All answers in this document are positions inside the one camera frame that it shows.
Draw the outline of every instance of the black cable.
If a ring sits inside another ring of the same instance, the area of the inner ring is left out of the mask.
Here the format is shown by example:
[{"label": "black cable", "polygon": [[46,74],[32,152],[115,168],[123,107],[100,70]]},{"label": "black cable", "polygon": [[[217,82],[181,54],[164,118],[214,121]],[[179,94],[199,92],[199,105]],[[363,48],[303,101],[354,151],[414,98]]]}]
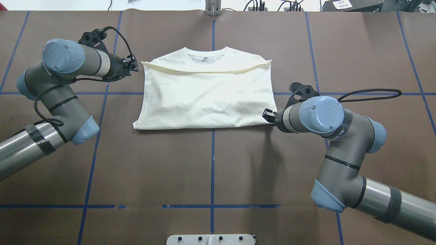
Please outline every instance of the black cable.
[{"label": "black cable", "polygon": [[[358,93],[367,93],[367,92],[396,92],[396,95],[391,95],[391,96],[384,96],[384,97],[373,97],[373,98],[363,98],[363,99],[347,99],[347,100],[342,100],[345,97],[348,97],[350,95],[353,94],[358,94]],[[350,93],[347,93],[343,96],[341,96],[339,99],[337,99],[339,102],[354,102],[354,101],[367,101],[367,100],[379,100],[379,99],[392,99],[392,98],[397,98],[402,94],[401,90],[399,89],[393,89],[393,88],[370,88],[370,89],[363,89],[363,90],[357,90],[357,91],[353,91]]]},{"label": "black cable", "polygon": [[64,125],[64,122],[61,121],[61,120],[59,120],[59,119],[56,119],[56,118],[46,118],[44,115],[42,115],[42,113],[38,110],[38,100],[39,100],[39,98],[40,98],[41,96],[43,96],[43,95],[46,94],[47,92],[50,92],[50,91],[55,90],[55,89],[57,89],[57,88],[60,88],[60,87],[62,87],[62,86],[63,86],[63,85],[56,85],[56,86],[54,86],[54,87],[51,87],[51,88],[45,90],[44,92],[42,92],[42,93],[40,93],[39,95],[36,96],[35,101],[34,101],[34,103],[33,103],[33,107],[34,107],[34,109],[35,109],[35,111],[36,111],[36,114],[38,114],[38,116],[41,117],[41,119],[42,119],[43,121],[48,122],[49,124],[54,125],[54,126],[58,126],[58,127],[63,126],[63,125]]},{"label": "black cable", "polygon": [[250,0],[250,1],[248,1],[247,5],[245,6],[245,8],[244,8],[243,11],[245,11],[245,10],[247,9],[248,5],[249,5],[251,2],[253,2],[253,4],[254,4],[254,0]]},{"label": "black cable", "polygon": [[280,8],[281,8],[285,3],[289,3],[289,8],[291,8],[291,6],[292,6],[292,2],[291,2],[291,1],[283,1],[282,4],[279,6],[279,9],[277,9],[277,12],[280,11]]},{"label": "black cable", "polygon": [[[126,43],[127,49],[129,50],[130,58],[133,59],[132,50],[130,49],[129,44],[127,43],[127,40],[123,37],[123,35],[121,35],[121,33],[115,27],[109,26],[109,27],[105,27],[104,29],[106,29],[106,30],[112,29],[118,33],[118,35]],[[132,68],[132,62],[130,62],[128,70],[130,71],[131,68]],[[78,78],[78,79],[74,79],[73,82],[82,81],[82,80],[97,81],[97,82],[115,82],[115,81],[119,81],[119,80],[125,78],[126,76],[127,76],[127,74],[124,74],[122,77],[117,78],[117,79],[112,79],[112,80],[103,80],[103,79],[100,80],[100,79],[94,79],[94,78]]]}]

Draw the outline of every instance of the metal bracket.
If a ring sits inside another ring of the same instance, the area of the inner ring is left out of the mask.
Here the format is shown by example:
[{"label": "metal bracket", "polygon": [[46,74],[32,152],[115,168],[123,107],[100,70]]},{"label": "metal bracket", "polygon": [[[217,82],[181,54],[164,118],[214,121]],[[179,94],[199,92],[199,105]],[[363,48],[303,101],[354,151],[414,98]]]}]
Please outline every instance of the metal bracket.
[{"label": "metal bracket", "polygon": [[206,15],[221,15],[221,0],[206,0]]},{"label": "metal bracket", "polygon": [[256,235],[214,234],[214,235],[171,235],[167,245],[256,245]]}]

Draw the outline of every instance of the folded t-shirt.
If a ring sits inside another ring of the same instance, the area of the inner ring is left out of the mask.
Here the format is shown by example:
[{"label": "folded t-shirt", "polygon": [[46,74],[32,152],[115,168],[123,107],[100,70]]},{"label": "folded t-shirt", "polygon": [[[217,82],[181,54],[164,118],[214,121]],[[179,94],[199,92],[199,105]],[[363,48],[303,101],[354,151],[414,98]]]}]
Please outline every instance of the folded t-shirt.
[{"label": "folded t-shirt", "polygon": [[134,129],[226,128],[267,124],[276,111],[271,60],[225,47],[182,48],[142,62],[144,100]]}]

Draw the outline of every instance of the black tape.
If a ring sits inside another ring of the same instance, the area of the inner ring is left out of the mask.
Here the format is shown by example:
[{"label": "black tape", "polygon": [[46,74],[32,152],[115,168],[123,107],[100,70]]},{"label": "black tape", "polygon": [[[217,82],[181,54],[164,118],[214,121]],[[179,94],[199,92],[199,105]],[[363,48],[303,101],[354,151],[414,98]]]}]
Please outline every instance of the black tape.
[{"label": "black tape", "polygon": [[351,208],[357,208],[357,206],[359,206],[359,204],[362,202],[363,196],[365,195],[365,190],[366,190],[366,178],[363,177],[363,186],[362,186],[362,191],[360,191],[360,196],[359,199],[357,200],[356,204],[351,207]]},{"label": "black tape", "polygon": [[30,124],[24,128],[26,132],[29,134],[30,138],[38,145],[38,147],[46,154],[50,155],[56,151],[50,141],[46,140],[44,136],[41,134],[39,129],[36,128],[35,125]]},{"label": "black tape", "polygon": [[389,186],[389,189],[391,191],[391,199],[389,200],[388,209],[386,209],[386,212],[382,216],[378,218],[374,217],[375,219],[386,224],[391,223],[398,216],[401,210],[402,201],[401,192],[399,189],[392,186]]},{"label": "black tape", "polygon": [[77,96],[73,96],[73,97],[70,97],[68,99],[64,99],[63,101],[61,101],[61,102],[57,103],[56,105],[50,107],[50,109],[48,109],[48,111],[51,113],[52,111],[54,111],[59,106],[64,105],[64,104],[66,104],[66,103],[68,103],[68,102],[70,102],[70,101],[72,101],[74,99],[77,99],[77,98],[78,98]]},{"label": "black tape", "polygon": [[339,126],[339,128],[327,139],[333,142],[342,138],[342,136],[344,136],[344,134],[346,134],[347,131],[350,129],[350,125],[352,121],[353,121],[353,114],[345,111],[344,120],[342,121],[341,126]]},{"label": "black tape", "polygon": [[347,162],[342,161],[342,160],[340,160],[340,159],[337,159],[337,158],[335,158],[335,157],[331,157],[331,156],[329,156],[329,155],[325,155],[324,157],[325,157],[326,159],[328,159],[328,160],[332,160],[332,161],[334,161],[334,162],[340,163],[340,164],[345,165],[345,166],[347,166],[347,167],[350,167],[350,168],[352,168],[352,169],[360,170],[360,167],[358,167],[358,166],[356,166],[356,165],[354,165],[354,164],[351,164],[351,163],[347,163]]}]

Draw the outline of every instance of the blue tape line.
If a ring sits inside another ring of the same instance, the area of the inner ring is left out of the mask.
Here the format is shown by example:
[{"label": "blue tape line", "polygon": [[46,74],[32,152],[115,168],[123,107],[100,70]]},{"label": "blue tape line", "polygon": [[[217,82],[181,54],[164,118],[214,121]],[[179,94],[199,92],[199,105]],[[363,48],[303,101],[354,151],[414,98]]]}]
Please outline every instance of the blue tape line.
[{"label": "blue tape line", "polygon": [[278,208],[280,204],[217,204],[215,208]]},{"label": "blue tape line", "polygon": [[77,92],[78,95],[144,95],[143,92]]},{"label": "blue tape line", "polygon": [[310,54],[312,55],[313,74],[315,75],[315,81],[317,83],[317,91],[320,91],[320,85],[318,84],[317,66],[315,65],[315,55],[313,54],[312,35],[310,34],[309,15],[306,15],[307,35],[309,36]]},{"label": "blue tape line", "polygon": [[336,221],[337,221],[337,230],[339,231],[339,241],[341,245],[344,245],[344,237],[342,236],[342,226],[341,226],[341,217],[339,213],[336,213]]},{"label": "blue tape line", "polygon": [[162,209],[172,208],[210,208],[209,204],[182,204],[182,205],[162,205]]},{"label": "blue tape line", "polygon": [[404,35],[403,25],[401,23],[400,12],[398,12],[398,11],[397,11],[397,18],[398,18],[398,24],[400,25],[400,31],[401,31],[401,35],[403,37],[404,45],[406,46],[407,55],[409,55],[409,60],[410,60],[410,63],[412,64],[413,72],[415,73],[416,81],[418,82],[419,90],[421,91],[422,99],[424,100],[424,104],[426,105],[427,114],[429,115],[430,122],[431,122],[432,127],[433,127],[433,133],[436,136],[435,123],[433,121],[433,117],[432,117],[432,114],[430,112],[430,108],[429,108],[429,105],[427,103],[426,96],[424,95],[424,90],[422,88],[421,81],[420,81],[419,76],[418,76],[418,72],[416,71],[415,63],[413,62],[412,54],[410,53],[409,45],[407,44],[407,40],[406,40],[406,36]]},{"label": "blue tape line", "polygon": [[79,235],[77,237],[77,245],[80,245],[82,242],[83,227],[85,226],[85,218],[86,218],[87,210],[88,209],[84,208],[82,212],[82,220],[80,221],[80,230],[79,230]]},{"label": "blue tape line", "polygon": [[[116,27],[116,29],[119,31],[119,27],[121,25],[121,17],[123,16],[123,11],[119,12],[119,16],[118,16],[118,25]],[[116,44],[118,43],[118,33],[115,36],[115,41],[113,42],[113,53],[115,54],[115,50],[116,50]]]},{"label": "blue tape line", "polygon": [[[283,92],[283,93],[281,93],[281,92],[275,92],[275,93],[273,93],[274,95],[292,95],[292,93],[290,93],[290,92]],[[320,93],[320,95],[328,95],[328,96],[335,96],[335,95],[339,95],[339,96],[342,96],[342,95],[344,95],[344,94],[346,94],[346,93],[339,93],[339,92],[332,92],[332,93],[330,93],[330,92],[323,92],[323,93]],[[363,92],[363,93],[358,93],[358,94],[354,94],[354,95],[375,95],[375,96],[377,96],[377,95],[396,95],[397,93],[365,93],[365,92]],[[423,93],[424,95],[436,95],[436,93]],[[413,96],[413,95],[419,95],[419,96],[422,96],[422,93],[402,93],[401,95],[406,95],[406,96]]]},{"label": "blue tape line", "polygon": [[0,85],[0,92],[3,90],[4,83],[6,82],[7,74],[9,73],[10,66],[12,65],[12,61],[14,60],[15,52],[17,51],[18,44],[20,43],[21,36],[23,35],[24,28],[26,27],[27,20],[29,19],[30,11],[27,12],[26,18],[24,19],[23,26],[21,27],[20,34],[18,35],[17,42],[15,43],[14,50],[12,51],[12,55],[10,56],[9,63],[7,64],[6,71],[3,76],[3,80]]},{"label": "blue tape line", "polygon": [[44,205],[44,204],[3,204],[0,208],[107,208],[113,209],[115,205]]},{"label": "blue tape line", "polygon": [[[106,93],[108,92],[108,90],[109,90],[109,83],[106,86]],[[105,95],[103,99],[102,112],[100,114],[100,121],[99,121],[100,128],[102,127],[103,115],[105,114],[106,100],[107,100],[107,95]],[[83,228],[85,226],[85,219],[86,219],[86,206],[88,205],[89,193],[91,192],[91,183],[92,183],[92,177],[94,175],[95,160],[97,159],[97,148],[100,142],[100,133],[101,130],[97,133],[97,139],[95,140],[94,154],[92,156],[91,170],[89,172],[88,186],[86,188],[85,207],[83,208],[82,221],[80,222],[79,236],[77,239],[78,245],[80,245],[82,242]]]},{"label": "blue tape line", "polygon": [[215,20],[212,21],[212,51],[215,50]]},{"label": "blue tape line", "polygon": [[214,205],[215,205],[215,129],[212,129],[212,141],[211,141],[211,234],[213,234],[214,230],[215,230]]},{"label": "blue tape line", "polygon": [[30,205],[0,205],[0,208],[83,208],[84,205],[38,205],[38,204],[30,204]]},{"label": "blue tape line", "polygon": [[215,209],[211,208],[211,234],[215,234],[215,218],[214,218]]},{"label": "blue tape line", "polygon": [[[119,27],[121,25],[122,16],[123,16],[123,12],[120,11],[119,16],[118,16],[118,26],[117,26],[118,31],[119,31]],[[117,42],[118,42],[118,33],[115,36],[115,41],[113,44],[113,53],[116,52]],[[105,113],[106,101],[107,101],[108,92],[109,92],[109,85],[110,85],[110,83],[107,83],[106,90],[105,90],[105,97],[103,99],[102,112],[100,114],[100,121],[99,121],[100,128],[102,127],[103,115]],[[79,230],[79,235],[77,238],[77,245],[80,245],[82,242],[83,228],[85,226],[85,219],[86,219],[86,210],[87,210],[86,206],[88,205],[89,193],[91,191],[92,177],[94,175],[95,160],[97,159],[97,148],[98,148],[99,142],[100,142],[100,135],[101,135],[101,130],[97,133],[97,139],[95,140],[94,154],[92,156],[91,170],[89,172],[88,186],[86,188],[85,207],[83,208],[82,221],[80,222],[80,230]]]},{"label": "blue tape line", "polygon": [[280,204],[181,204],[181,205],[162,205],[162,209],[173,208],[278,208]]}]

